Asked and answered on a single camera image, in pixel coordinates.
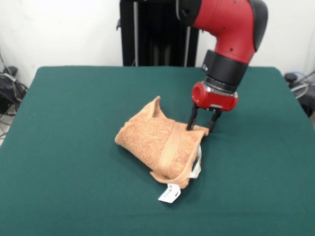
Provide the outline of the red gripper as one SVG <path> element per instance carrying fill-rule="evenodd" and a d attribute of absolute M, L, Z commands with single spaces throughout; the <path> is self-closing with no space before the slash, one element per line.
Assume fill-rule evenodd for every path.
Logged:
<path fill-rule="evenodd" d="M 193 105 L 191 110 L 191 116 L 187 123 L 186 130 L 193 130 L 196 122 L 198 108 L 205 110 L 214 110 L 214 114 L 209 121 L 208 128 L 213 130 L 217 120 L 221 116 L 222 111 L 231 111 L 238 103 L 238 93 L 225 93 L 208 86 L 205 82 L 198 82 L 193 86 L 192 89 L 192 101 Z"/>

